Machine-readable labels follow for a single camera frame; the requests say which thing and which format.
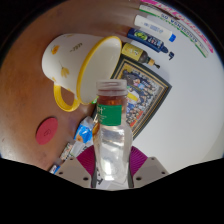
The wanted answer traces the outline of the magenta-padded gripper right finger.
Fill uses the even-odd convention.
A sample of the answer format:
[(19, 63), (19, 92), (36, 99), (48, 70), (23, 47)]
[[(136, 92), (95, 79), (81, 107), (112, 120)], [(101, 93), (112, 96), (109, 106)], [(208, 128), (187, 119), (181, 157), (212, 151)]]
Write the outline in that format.
[(147, 157), (138, 148), (131, 148), (128, 173), (128, 186), (130, 188), (143, 187), (168, 174), (169, 172), (156, 157)]

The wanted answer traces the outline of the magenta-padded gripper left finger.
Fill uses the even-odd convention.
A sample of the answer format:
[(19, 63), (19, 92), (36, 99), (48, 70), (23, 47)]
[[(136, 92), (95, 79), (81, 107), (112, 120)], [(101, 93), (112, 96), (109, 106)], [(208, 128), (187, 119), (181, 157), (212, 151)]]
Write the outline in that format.
[(56, 175), (84, 188), (96, 187), (94, 147), (90, 146), (77, 157), (69, 157)]

